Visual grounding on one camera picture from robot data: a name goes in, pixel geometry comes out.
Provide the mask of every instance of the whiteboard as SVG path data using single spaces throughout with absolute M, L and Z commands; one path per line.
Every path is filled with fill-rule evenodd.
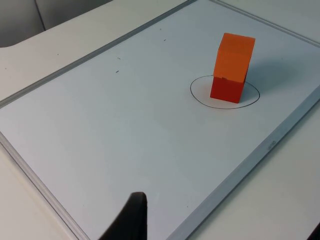
M 256 38 L 260 98 L 239 109 L 190 92 L 225 32 Z M 1 142 L 90 239 L 136 191 L 148 239 L 185 239 L 319 100 L 319 63 L 316 46 L 198 0 L 2 107 Z

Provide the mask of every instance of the drawn circle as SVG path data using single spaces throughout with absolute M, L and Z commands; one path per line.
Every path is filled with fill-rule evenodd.
M 245 82 L 239 103 L 223 101 L 210 97 L 213 75 L 201 76 L 190 85 L 192 96 L 201 104 L 213 109 L 240 109 L 256 103 L 260 98 L 259 90 L 250 82 Z

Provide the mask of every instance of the stacked blocks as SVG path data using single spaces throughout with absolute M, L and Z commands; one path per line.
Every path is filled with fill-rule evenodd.
M 211 98 L 240 102 L 254 45 L 252 37 L 223 35 L 213 71 Z

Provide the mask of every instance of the whiteboard frame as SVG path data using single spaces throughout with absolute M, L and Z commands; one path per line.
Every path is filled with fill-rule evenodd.
M 177 7 L 167 11 L 166 13 L 154 18 L 144 25 L 128 32 L 118 39 L 104 45 L 103 47 L 91 52 L 90 54 L 78 59 L 77 61 L 61 68 L 60 70 L 40 79 L 30 86 L 16 92 L 15 94 L 0 101 L 0 108 L 15 101 L 16 99 L 28 94 L 38 87 L 48 83 L 58 76 L 72 70 L 82 63 L 98 56 L 108 49 L 116 46 L 124 40 L 132 37 L 180 9 L 196 2 L 197 0 L 187 0 Z M 253 14 L 245 12 L 241 9 L 233 7 L 220 0 L 211 0 L 212 2 L 222 5 L 228 9 L 252 18 L 256 21 L 262 22 L 286 34 L 294 36 L 302 41 L 320 47 L 320 43 L 306 38 L 298 33 L 290 31 L 279 25 L 273 24 L 267 20 L 259 18 Z M 217 206 L 232 192 L 232 190 L 257 166 L 257 164 L 270 152 L 272 149 L 285 137 L 290 130 L 311 110 L 311 108 L 320 100 L 320 86 L 318 86 L 241 164 L 183 221 L 180 226 L 168 237 L 168 240 L 184 240 L 190 236 L 197 227 L 208 217 L 208 215 L 217 208 Z M 19 168 L 24 172 L 32 184 L 39 190 L 41 195 L 46 199 L 53 210 L 60 216 L 66 226 L 73 232 L 78 239 L 87 240 L 89 237 L 80 228 L 76 221 L 69 215 L 66 209 L 59 203 L 55 196 L 50 192 L 46 185 L 39 179 L 30 166 L 19 155 L 15 148 L 9 143 L 5 136 L 0 132 L 0 144 L 5 148 L 8 154 L 12 157 Z

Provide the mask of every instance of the cube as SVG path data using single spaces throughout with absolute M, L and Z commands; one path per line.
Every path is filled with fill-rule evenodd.
M 239 103 L 255 39 L 225 33 L 216 56 L 210 97 Z

